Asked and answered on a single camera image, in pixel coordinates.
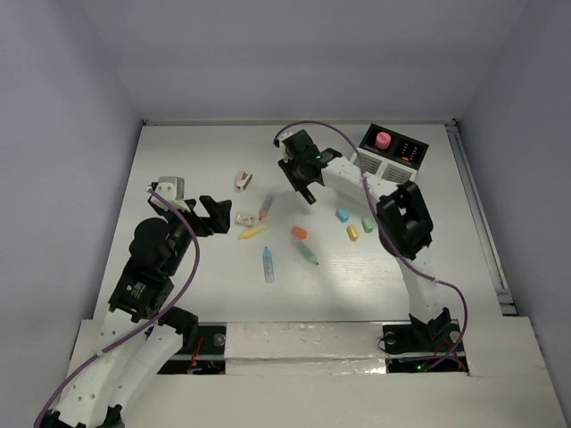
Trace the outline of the green cap black highlighter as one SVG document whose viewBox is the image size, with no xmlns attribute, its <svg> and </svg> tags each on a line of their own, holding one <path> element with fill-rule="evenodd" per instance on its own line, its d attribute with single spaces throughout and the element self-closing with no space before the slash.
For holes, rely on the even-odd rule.
<svg viewBox="0 0 571 428">
<path fill-rule="evenodd" d="M 307 189 L 302 190 L 301 194 L 308 204 L 314 204 L 317 201 L 314 195 Z"/>
</svg>

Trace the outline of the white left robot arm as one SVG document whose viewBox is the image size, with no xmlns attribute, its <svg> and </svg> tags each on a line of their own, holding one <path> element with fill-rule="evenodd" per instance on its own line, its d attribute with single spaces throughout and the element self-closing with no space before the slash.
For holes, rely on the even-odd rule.
<svg viewBox="0 0 571 428">
<path fill-rule="evenodd" d="M 199 352 L 198 317 L 176 307 L 171 279 L 198 238 L 228 232 L 232 202 L 207 195 L 198 201 L 204 217 L 195 214 L 194 200 L 151 193 L 157 215 L 135 229 L 94 353 L 56 389 L 36 427 L 121 427 L 171 357 Z"/>
</svg>

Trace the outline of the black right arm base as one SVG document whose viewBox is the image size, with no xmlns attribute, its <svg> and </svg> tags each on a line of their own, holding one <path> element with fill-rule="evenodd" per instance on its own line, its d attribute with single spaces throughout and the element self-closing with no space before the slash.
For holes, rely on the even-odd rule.
<svg viewBox="0 0 571 428">
<path fill-rule="evenodd" d="M 388 324 L 383 325 L 377 347 L 385 354 L 389 374 L 467 374 L 468 361 L 463 344 L 450 352 L 459 334 L 457 322 L 446 326 L 432 339 L 423 338 L 411 324 Z"/>
</svg>

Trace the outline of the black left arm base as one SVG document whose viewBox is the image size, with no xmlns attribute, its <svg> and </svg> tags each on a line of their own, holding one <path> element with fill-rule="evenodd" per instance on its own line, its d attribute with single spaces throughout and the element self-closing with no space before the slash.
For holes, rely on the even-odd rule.
<svg viewBox="0 0 571 428">
<path fill-rule="evenodd" d="M 226 324 L 200 325 L 197 338 L 159 370 L 159 375 L 223 375 L 226 373 Z"/>
</svg>

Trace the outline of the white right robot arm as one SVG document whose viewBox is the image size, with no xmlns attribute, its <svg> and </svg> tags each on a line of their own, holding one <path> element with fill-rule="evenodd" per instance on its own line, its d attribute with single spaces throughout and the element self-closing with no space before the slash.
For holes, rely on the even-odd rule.
<svg viewBox="0 0 571 428">
<path fill-rule="evenodd" d="M 440 341 L 451 315 L 441 302 L 432 269 L 434 223 L 419 187 L 367 172 L 357 148 L 350 160 L 335 149 L 321 151 L 305 130 L 284 131 L 273 144 L 282 151 L 278 166 L 308 203 L 316 202 L 309 186 L 318 183 L 370 209 L 379 240 L 397 260 L 409 297 L 409 322 L 385 329 L 385 349 L 392 354 L 442 351 Z"/>
</svg>

